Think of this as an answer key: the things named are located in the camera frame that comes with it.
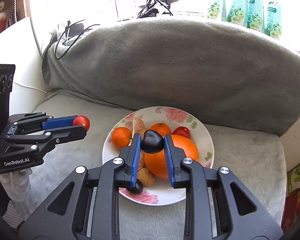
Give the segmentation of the left white gloved hand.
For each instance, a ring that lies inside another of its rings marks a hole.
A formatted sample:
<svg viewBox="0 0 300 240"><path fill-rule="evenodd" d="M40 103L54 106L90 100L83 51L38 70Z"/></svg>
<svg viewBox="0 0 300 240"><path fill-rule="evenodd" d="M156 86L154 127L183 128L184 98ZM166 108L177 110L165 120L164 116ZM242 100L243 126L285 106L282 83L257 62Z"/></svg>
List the left white gloved hand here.
<svg viewBox="0 0 300 240"><path fill-rule="evenodd" d="M0 174L0 183L11 200L22 202L25 199L31 189L31 174L31 168Z"/></svg>

